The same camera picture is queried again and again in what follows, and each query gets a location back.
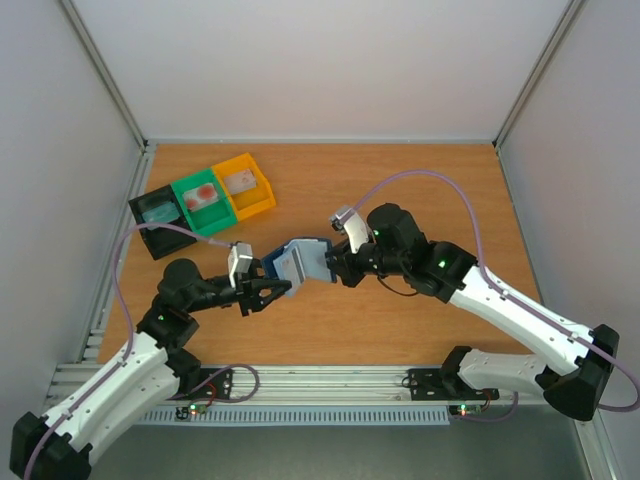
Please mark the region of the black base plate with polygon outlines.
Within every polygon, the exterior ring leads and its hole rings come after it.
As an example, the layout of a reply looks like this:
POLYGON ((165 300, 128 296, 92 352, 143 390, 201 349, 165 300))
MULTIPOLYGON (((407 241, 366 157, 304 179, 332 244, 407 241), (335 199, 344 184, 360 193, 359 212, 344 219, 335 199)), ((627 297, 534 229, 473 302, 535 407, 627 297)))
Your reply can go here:
POLYGON ((171 397, 171 400, 206 400, 212 394, 216 399, 228 400, 233 380, 233 369, 228 368, 202 368, 194 380, 190 380, 188 391, 179 391, 171 397))
POLYGON ((474 389, 456 374, 443 374, 438 368, 409 369, 401 385, 409 390, 412 401, 493 401, 500 398, 497 389, 474 389))

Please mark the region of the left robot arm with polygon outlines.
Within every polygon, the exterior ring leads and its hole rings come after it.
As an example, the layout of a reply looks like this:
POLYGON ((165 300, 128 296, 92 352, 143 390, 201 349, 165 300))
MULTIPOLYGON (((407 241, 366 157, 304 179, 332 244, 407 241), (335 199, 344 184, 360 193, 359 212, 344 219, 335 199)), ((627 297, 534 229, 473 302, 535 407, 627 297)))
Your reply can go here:
POLYGON ((9 468, 21 479, 86 479, 140 417, 201 386, 201 363, 185 345, 198 328, 193 313, 238 305, 260 312, 291 287, 268 278, 253 259, 246 271, 205 279, 189 259, 172 261, 135 331, 88 381, 57 406, 24 414, 12 431, 9 468))

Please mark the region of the black plastic bin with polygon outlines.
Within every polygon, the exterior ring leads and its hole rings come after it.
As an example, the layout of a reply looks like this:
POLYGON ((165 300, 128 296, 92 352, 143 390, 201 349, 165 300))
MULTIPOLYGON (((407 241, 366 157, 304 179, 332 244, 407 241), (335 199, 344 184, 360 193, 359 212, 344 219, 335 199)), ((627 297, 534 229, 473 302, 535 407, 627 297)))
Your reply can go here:
POLYGON ((196 239, 158 224, 170 224, 191 230, 170 185, 153 190, 128 201, 137 224, 149 224, 140 230, 143 243, 151 257, 159 260, 196 243, 196 239))

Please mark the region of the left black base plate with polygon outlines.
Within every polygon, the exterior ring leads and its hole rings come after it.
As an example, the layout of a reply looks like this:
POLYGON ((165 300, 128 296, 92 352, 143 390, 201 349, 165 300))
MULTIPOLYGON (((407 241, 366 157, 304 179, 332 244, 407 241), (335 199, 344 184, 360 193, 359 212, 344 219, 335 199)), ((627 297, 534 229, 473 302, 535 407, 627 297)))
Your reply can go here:
POLYGON ((190 380, 188 391, 179 391, 171 397, 171 400, 206 400, 212 394, 216 399, 228 400, 233 380, 233 369, 228 368, 202 368, 194 380, 190 380))

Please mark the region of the aluminium front rail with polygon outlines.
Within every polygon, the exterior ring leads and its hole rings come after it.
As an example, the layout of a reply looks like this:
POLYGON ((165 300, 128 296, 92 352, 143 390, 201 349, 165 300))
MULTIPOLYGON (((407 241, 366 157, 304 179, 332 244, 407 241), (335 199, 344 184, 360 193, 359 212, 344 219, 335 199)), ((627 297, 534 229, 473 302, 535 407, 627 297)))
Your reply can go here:
MULTIPOLYGON (((64 364, 56 368, 45 397, 45 407, 53 407, 71 396, 101 365, 64 364)), ((426 366, 256 366, 260 386, 248 401, 253 405, 359 405, 411 402, 408 389, 401 385, 406 371, 426 366)), ((242 367, 232 367, 234 374, 229 399, 248 395, 255 386, 254 376, 242 367)), ((454 402, 422 401, 434 404, 471 403, 508 404, 513 394, 498 390, 498 400, 454 402)))

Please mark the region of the blue card holder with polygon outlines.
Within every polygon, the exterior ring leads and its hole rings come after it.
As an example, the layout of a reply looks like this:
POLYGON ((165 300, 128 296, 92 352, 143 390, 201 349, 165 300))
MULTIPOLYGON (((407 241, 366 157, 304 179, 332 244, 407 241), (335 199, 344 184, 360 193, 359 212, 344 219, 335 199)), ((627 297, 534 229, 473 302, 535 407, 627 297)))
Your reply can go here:
POLYGON ((274 249, 262 259, 268 278, 286 280, 291 288, 285 293, 293 297, 309 279, 336 283, 336 275, 327 266, 326 253, 332 242, 321 237, 296 237, 274 249))

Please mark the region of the card in yellow bin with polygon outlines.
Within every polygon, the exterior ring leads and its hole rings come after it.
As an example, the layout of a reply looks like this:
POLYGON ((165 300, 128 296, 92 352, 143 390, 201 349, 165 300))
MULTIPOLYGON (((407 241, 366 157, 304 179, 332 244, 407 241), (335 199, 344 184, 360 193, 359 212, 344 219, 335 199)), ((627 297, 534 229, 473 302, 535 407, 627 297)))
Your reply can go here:
POLYGON ((223 178, 230 195, 238 195, 258 186, 256 177, 251 169, 243 169, 223 178))

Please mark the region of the yellow plastic bin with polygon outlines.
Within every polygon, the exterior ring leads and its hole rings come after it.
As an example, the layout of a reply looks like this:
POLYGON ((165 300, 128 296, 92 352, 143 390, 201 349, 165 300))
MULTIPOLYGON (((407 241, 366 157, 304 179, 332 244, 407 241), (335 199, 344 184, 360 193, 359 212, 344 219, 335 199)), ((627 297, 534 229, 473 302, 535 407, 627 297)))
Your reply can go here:
POLYGON ((255 159, 244 153, 212 166, 238 221, 276 206, 272 187, 255 159))

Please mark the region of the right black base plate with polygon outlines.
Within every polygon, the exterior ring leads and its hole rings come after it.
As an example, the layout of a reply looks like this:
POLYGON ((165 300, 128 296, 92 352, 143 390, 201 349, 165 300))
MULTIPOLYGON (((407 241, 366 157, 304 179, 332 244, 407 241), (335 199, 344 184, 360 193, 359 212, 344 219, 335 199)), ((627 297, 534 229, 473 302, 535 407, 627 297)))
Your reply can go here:
POLYGON ((409 390, 412 401, 493 401, 500 398, 497 389, 474 389, 456 374, 443 374, 438 368, 409 369, 401 385, 409 390))

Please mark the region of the red white card in bin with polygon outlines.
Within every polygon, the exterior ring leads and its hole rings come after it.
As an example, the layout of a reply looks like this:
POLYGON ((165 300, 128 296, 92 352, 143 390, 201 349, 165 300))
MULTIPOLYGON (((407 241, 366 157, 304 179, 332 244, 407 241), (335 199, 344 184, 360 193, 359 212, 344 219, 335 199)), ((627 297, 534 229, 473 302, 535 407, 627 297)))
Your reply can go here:
POLYGON ((186 208, 195 212, 215 204, 219 200, 219 193, 211 182, 204 183, 182 194, 186 208))

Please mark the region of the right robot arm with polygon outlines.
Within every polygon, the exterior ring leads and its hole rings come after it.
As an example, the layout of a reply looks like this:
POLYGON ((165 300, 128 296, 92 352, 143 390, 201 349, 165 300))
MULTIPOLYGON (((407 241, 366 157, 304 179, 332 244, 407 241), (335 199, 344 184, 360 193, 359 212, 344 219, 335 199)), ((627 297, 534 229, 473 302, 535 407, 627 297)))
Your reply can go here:
POLYGON ((537 396, 563 415, 589 421, 613 371, 619 335, 601 324, 568 320, 512 289, 468 251, 430 241, 412 215, 385 203, 367 218, 343 207, 330 219, 345 240, 325 257, 342 284, 356 287, 367 275, 401 277, 419 295, 472 313, 529 349, 494 354, 456 346, 435 378, 451 399, 470 390, 509 390, 537 396))

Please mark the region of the green plastic bin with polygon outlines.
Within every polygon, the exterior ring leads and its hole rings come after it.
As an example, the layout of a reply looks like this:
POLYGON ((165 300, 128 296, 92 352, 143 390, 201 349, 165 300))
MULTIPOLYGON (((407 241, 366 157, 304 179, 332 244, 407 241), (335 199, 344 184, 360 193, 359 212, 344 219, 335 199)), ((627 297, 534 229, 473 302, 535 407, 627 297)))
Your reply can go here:
POLYGON ((226 190, 212 168, 176 180, 170 186, 194 232, 211 236, 238 222, 226 190))

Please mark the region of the teal card in black bin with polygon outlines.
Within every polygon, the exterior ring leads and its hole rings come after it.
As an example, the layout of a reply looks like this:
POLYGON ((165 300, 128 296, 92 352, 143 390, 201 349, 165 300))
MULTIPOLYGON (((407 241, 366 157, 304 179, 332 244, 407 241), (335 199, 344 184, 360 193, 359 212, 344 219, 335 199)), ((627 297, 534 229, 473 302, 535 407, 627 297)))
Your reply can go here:
POLYGON ((171 223, 180 218, 178 207, 171 202, 165 202, 142 213, 145 223, 171 223))

